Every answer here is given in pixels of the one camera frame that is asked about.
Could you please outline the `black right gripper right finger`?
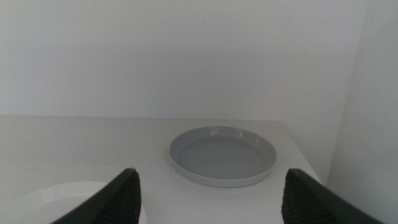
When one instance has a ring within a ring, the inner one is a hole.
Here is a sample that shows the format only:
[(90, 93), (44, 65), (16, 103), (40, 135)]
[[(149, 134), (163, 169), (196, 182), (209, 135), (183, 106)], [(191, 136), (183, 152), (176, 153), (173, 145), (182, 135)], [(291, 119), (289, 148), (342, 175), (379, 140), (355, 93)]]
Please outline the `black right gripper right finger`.
[(300, 169), (285, 176), (281, 214), (284, 223), (380, 223)]

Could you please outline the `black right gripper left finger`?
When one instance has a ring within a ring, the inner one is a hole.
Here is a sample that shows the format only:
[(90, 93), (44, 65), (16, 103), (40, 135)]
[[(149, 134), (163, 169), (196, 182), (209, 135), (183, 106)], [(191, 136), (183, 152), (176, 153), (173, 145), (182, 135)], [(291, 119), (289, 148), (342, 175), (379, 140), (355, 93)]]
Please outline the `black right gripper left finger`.
[(133, 168), (124, 169), (81, 205), (55, 220), (55, 224), (138, 224), (141, 182)]

